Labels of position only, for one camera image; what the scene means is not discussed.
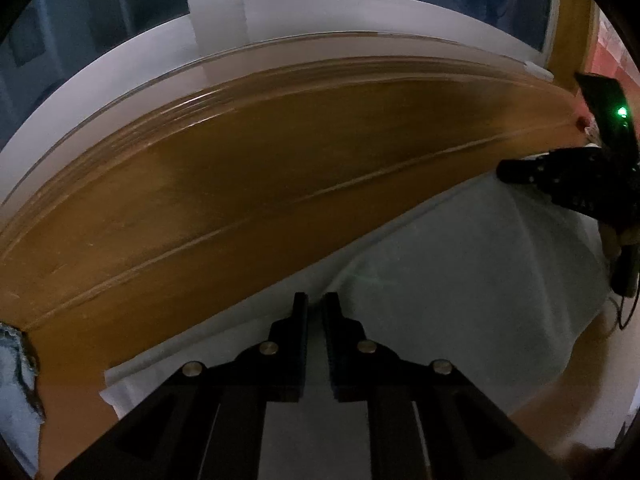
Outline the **light blue denim garment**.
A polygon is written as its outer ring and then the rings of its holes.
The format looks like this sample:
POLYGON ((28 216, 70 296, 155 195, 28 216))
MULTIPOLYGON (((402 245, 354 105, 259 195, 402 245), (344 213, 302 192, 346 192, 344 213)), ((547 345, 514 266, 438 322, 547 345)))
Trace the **light blue denim garment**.
POLYGON ((25 333, 1 324, 1 452, 6 469, 35 479, 40 429, 46 420, 37 392, 38 358, 25 333))

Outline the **grey knit sweater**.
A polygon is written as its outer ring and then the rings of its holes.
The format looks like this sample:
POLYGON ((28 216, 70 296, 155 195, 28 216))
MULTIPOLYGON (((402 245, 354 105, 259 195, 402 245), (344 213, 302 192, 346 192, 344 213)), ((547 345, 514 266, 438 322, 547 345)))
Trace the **grey knit sweater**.
POLYGON ((367 405, 334 398, 320 299, 335 292, 403 360, 451 362, 511 420, 565 370, 608 296, 597 234, 593 219, 485 174, 112 368, 102 396, 119 422, 183 364, 265 341, 303 292, 304 391, 268 403, 255 479, 374 479, 367 405))

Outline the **pink white curtain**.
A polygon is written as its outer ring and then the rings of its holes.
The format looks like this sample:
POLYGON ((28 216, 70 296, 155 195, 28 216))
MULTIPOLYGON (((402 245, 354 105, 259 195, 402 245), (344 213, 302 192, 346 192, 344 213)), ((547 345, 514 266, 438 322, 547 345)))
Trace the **pink white curtain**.
POLYGON ((634 128, 639 130, 639 70, 628 50, 602 10, 598 9, 597 35, 594 40, 586 72, 616 79, 622 86, 634 128))

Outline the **white framed window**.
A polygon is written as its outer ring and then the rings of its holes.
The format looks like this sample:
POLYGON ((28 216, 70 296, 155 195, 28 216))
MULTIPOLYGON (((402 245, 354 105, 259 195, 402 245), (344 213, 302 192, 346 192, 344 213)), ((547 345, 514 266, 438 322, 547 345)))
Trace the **white framed window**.
POLYGON ((225 81, 217 58, 262 44, 322 35, 444 40, 542 70, 560 0, 544 0, 544 42, 534 48, 469 14, 420 0, 212 0, 135 36, 82 68, 29 115, 1 151, 1 211, 12 214, 69 162, 118 128, 172 100, 225 81))

